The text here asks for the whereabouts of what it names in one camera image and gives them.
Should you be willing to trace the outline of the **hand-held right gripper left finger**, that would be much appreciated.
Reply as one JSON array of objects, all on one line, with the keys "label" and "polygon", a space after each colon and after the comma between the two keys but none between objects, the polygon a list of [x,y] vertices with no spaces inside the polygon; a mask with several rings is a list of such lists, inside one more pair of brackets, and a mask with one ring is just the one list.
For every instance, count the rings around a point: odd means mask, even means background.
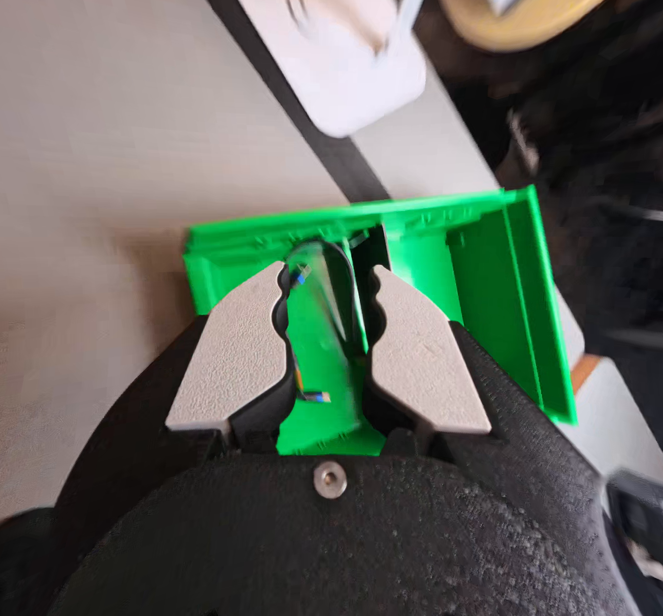
[{"label": "hand-held right gripper left finger", "polygon": [[298,394],[288,337],[288,266],[276,261],[208,314],[165,420],[172,432],[219,432],[226,450],[276,453]]}]

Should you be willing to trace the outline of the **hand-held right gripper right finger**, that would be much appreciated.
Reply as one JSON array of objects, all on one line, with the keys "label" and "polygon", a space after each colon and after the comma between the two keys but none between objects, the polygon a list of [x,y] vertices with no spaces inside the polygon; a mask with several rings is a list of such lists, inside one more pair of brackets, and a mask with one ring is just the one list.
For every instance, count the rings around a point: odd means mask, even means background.
[{"label": "hand-held right gripper right finger", "polygon": [[378,264],[371,270],[375,314],[365,368],[363,414],[387,437],[395,429],[424,442],[439,434],[493,430],[447,315]]}]

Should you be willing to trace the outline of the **green plastic bin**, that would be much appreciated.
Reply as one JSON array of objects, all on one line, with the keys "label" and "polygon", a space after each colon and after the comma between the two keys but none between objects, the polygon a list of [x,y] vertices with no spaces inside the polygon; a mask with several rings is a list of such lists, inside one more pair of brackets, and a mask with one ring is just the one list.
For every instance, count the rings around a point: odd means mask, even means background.
[{"label": "green plastic bin", "polygon": [[208,314],[274,261],[296,286],[288,334],[305,396],[280,426],[280,455],[378,455],[361,410],[371,281],[355,283],[349,242],[384,224],[392,270],[459,322],[555,422],[577,411],[550,256],[533,186],[383,200],[194,225],[183,260]]}]

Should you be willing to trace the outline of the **instruction sheet board white stand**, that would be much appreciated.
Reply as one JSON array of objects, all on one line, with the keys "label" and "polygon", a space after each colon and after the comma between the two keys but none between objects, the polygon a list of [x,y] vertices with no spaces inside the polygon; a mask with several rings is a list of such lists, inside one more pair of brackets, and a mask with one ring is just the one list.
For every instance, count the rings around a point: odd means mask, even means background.
[{"label": "instruction sheet board white stand", "polygon": [[[238,0],[319,131],[352,135],[418,98],[414,36],[424,0]],[[439,0],[455,30],[492,52],[557,37],[604,0]]]}]

